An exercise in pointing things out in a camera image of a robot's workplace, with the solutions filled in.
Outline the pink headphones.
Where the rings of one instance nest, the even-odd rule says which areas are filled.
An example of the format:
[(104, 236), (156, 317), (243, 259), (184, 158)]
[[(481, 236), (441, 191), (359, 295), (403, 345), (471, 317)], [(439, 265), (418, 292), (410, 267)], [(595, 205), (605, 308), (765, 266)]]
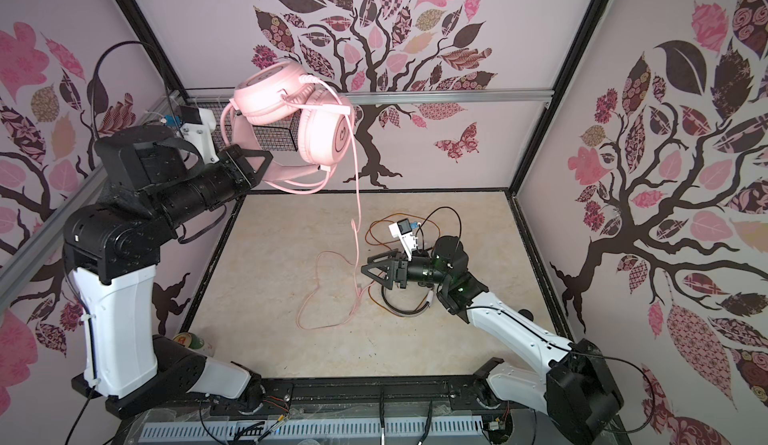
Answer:
[(279, 60), (238, 84), (224, 106), (219, 130), (225, 145), (262, 149), (258, 127), (298, 117), (294, 143), (302, 165), (267, 167), (262, 182), (283, 192), (323, 190), (348, 152), (354, 152), (353, 104), (298, 62)]

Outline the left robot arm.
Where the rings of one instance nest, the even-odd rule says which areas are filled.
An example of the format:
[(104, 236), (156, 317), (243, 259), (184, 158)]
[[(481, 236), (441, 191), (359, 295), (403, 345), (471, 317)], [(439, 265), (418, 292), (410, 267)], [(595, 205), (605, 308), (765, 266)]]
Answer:
[(214, 163), (164, 125), (141, 125), (99, 139), (107, 173), (99, 199), (73, 212), (63, 230), (67, 276), (82, 303), (85, 371), (73, 387), (102, 396), (127, 419), (190, 394), (210, 395), (245, 413), (263, 400), (260, 376), (156, 334), (152, 290), (164, 244), (187, 221), (258, 185), (272, 156), (237, 145)]

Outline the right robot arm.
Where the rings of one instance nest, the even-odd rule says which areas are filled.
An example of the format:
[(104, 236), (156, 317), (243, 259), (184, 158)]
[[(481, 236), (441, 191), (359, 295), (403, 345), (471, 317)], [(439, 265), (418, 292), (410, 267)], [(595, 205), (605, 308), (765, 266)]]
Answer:
[(411, 282), (432, 288), (452, 315), (496, 338), (527, 369), (505, 362), (482, 373), (494, 399), (546, 414), (573, 444), (591, 444), (624, 404), (607, 358), (592, 342), (573, 342), (535, 324), (506, 305), (469, 270), (456, 236), (441, 236), (432, 249), (392, 250), (368, 258), (362, 273), (387, 289)]

